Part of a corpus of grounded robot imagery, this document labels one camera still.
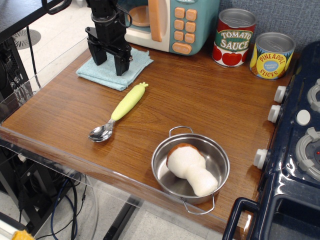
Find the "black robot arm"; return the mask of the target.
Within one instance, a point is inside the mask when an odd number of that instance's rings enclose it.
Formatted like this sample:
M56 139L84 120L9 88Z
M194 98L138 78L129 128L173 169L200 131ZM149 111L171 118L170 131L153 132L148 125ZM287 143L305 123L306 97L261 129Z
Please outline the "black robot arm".
M117 76L129 70L132 59L131 46L125 40L128 26L125 15L128 13L116 0L88 0L91 20L95 27L87 27L87 43L96 65L107 60L107 53L113 55Z

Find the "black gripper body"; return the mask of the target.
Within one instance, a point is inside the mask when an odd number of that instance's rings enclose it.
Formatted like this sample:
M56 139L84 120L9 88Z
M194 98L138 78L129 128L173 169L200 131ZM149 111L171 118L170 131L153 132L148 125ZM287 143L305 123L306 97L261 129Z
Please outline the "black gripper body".
M91 19L94 27L88 27L85 31L88 38L100 43L105 52L115 55L125 46L130 46L125 40L127 25L122 11L112 11L108 16L95 16L92 13Z

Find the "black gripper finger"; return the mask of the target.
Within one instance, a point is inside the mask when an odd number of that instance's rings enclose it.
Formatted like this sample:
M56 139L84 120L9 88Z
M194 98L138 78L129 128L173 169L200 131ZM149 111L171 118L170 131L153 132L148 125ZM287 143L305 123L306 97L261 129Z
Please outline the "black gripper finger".
M87 43L94 63L97 66L103 64L107 60L107 54L101 44L89 38L87 39Z
M114 55L117 76L122 76L126 71L129 70L130 62L132 61L131 50L131 46L125 46L124 49L119 50Z

